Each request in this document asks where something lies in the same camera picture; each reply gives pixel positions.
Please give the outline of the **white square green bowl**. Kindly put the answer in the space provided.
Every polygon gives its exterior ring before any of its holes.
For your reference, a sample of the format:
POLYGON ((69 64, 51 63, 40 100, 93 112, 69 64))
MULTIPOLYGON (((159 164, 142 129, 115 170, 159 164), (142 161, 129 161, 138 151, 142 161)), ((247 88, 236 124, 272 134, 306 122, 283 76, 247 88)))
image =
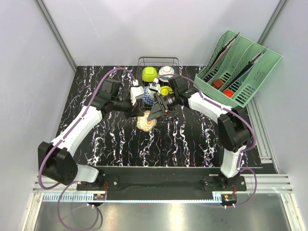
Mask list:
POLYGON ((157 77, 158 77, 157 70, 152 66, 145 67, 142 70, 141 78, 144 82, 153 82, 153 80, 157 77))

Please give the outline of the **blue white patterned bowl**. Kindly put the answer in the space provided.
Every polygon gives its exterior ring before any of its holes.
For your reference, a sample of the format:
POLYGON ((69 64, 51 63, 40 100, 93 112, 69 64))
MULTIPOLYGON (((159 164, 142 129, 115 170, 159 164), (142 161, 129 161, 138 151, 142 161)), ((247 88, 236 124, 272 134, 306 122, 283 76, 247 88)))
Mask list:
POLYGON ((174 69, 171 66, 163 66, 160 68, 158 75, 163 76, 167 74, 174 74, 174 69))

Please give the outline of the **red patterned bowl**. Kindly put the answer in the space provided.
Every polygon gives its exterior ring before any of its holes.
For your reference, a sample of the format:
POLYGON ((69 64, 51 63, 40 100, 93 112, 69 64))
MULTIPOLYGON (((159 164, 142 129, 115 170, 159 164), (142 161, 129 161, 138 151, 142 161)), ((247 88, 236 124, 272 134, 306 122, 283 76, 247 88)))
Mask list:
POLYGON ((148 86, 144 87, 143 91, 144 91, 144 96, 142 97, 141 100, 145 105, 152 106, 154 103, 154 98, 149 93, 149 87, 148 86))

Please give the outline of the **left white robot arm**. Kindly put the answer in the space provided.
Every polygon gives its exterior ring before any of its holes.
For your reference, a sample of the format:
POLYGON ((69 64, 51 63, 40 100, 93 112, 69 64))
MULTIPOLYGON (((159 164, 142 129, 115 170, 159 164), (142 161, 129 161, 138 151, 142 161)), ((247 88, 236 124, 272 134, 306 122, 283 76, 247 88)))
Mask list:
POLYGON ((136 80, 129 92, 119 95, 120 82, 106 79, 100 83, 92 98, 73 122, 51 142, 42 142, 38 147, 39 184, 42 176, 57 184, 69 185, 73 182, 86 182, 97 191, 103 187, 103 172, 89 165, 77 164, 74 154, 88 133, 112 111, 125 114, 126 118, 143 116, 139 101, 145 96, 143 87, 136 80))

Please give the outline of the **yellow green bowl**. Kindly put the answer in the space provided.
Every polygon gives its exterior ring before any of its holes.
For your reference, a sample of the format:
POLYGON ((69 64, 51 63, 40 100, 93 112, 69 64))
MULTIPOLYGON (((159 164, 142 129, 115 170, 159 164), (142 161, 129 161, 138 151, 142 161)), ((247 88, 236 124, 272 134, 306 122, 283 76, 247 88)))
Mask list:
POLYGON ((169 95, 169 94, 172 94, 172 93, 173 93, 173 90, 172 90, 172 88, 169 87, 169 86, 162 86, 162 87, 160 88, 160 93, 161 93, 161 95, 163 95, 163 96, 167 96, 167 95, 169 95))

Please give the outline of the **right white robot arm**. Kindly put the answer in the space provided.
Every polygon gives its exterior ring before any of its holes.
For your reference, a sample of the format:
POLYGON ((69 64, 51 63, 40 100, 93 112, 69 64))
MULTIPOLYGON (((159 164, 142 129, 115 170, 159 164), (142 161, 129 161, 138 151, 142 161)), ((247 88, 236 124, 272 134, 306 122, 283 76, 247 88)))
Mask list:
POLYGON ((229 191, 239 180, 242 156, 249 150, 247 143, 256 135, 246 121, 246 113, 241 106, 230 107, 214 101, 205 96, 196 83, 189 87, 188 81, 188 77, 172 74, 169 84, 173 93, 167 96, 154 93, 154 104, 148 120, 166 115, 172 106, 178 104, 198 111, 216 122, 218 139, 224 148, 224 154, 213 186, 229 191))

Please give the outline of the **cream flower shaped bowl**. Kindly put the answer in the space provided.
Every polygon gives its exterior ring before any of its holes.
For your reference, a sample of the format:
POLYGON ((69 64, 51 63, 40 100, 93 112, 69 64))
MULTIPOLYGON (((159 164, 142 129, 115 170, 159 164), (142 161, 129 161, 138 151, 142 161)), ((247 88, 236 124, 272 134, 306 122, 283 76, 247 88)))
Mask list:
POLYGON ((138 116, 137 117, 137 128, 144 131, 144 132, 150 132, 157 124, 157 119, 153 119, 151 121, 148 121, 150 111, 145 111, 144 116, 138 116))

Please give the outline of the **wire dish rack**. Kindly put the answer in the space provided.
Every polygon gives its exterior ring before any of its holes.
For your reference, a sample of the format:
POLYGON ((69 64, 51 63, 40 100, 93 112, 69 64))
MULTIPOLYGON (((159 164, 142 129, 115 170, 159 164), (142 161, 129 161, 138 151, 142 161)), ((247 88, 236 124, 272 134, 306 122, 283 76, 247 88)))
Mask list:
POLYGON ((137 79, 145 93, 140 104, 143 111, 152 109, 155 92, 161 96, 173 93, 168 80, 172 74, 178 73, 177 57, 142 56, 138 59, 137 79))

